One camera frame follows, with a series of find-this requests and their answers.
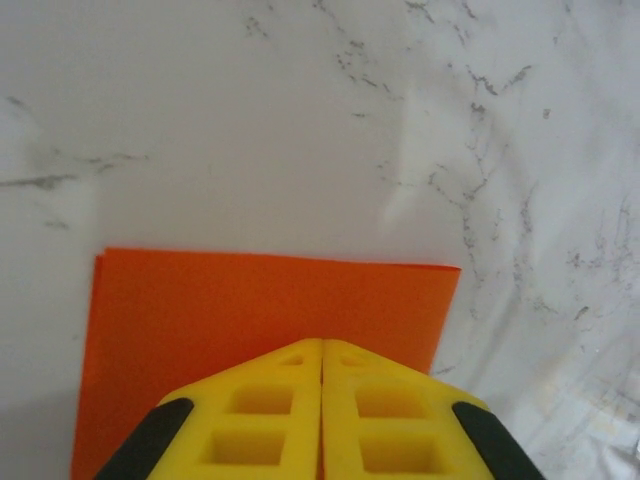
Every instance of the rectangular hole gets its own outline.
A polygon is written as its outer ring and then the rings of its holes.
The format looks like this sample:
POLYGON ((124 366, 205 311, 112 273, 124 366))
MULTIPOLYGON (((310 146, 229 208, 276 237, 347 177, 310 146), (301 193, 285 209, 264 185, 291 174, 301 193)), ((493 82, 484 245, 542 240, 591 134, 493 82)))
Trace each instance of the rectangular hole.
POLYGON ((450 473, 429 437, 367 436, 360 439, 360 451, 370 473, 450 473))
POLYGON ((245 385, 233 393, 228 413, 288 415, 293 388, 288 385, 245 385))
POLYGON ((366 418, 425 418, 420 394, 410 386, 363 385, 356 390, 358 415, 366 418))
POLYGON ((217 432, 204 462, 223 465, 279 465, 284 432, 217 432))

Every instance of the yellow plastic tool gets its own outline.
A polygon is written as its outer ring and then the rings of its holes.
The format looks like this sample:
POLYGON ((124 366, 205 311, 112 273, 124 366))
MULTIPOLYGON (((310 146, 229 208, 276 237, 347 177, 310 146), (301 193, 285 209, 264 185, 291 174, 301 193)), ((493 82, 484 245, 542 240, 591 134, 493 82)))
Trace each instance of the yellow plastic tool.
POLYGON ((324 342, 325 479, 492 479, 451 406, 471 395, 362 348, 324 342))
POLYGON ((541 479, 471 395, 338 340, 172 392, 97 480, 541 479))

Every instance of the black rubber grip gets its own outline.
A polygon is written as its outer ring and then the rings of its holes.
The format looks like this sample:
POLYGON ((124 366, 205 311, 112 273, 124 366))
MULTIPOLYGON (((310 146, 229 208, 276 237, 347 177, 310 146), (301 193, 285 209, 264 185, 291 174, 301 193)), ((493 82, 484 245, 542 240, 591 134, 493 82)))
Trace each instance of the black rubber grip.
POLYGON ((145 480, 193 410, 188 398, 178 398, 151 410, 138 424, 95 480, 145 480))
POLYGON ((452 409, 496 480, 544 480, 493 413, 467 402, 454 403, 452 409))

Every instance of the orange paper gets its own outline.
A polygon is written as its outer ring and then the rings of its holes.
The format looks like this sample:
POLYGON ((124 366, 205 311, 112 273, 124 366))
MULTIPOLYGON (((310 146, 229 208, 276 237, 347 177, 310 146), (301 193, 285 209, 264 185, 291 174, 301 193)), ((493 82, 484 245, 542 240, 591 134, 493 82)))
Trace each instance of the orange paper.
POLYGON ((309 337, 427 371, 460 271, 109 249, 96 260, 72 478, 93 478, 165 394, 309 337))

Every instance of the countertop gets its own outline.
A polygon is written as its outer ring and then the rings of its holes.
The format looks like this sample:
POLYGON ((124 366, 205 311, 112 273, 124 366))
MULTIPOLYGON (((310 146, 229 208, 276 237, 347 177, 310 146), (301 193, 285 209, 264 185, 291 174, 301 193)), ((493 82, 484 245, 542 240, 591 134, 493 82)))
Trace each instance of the countertop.
POLYGON ((65 478, 106 245, 461 266, 432 374, 637 478, 640 3, 0 5, 0 476, 65 478))

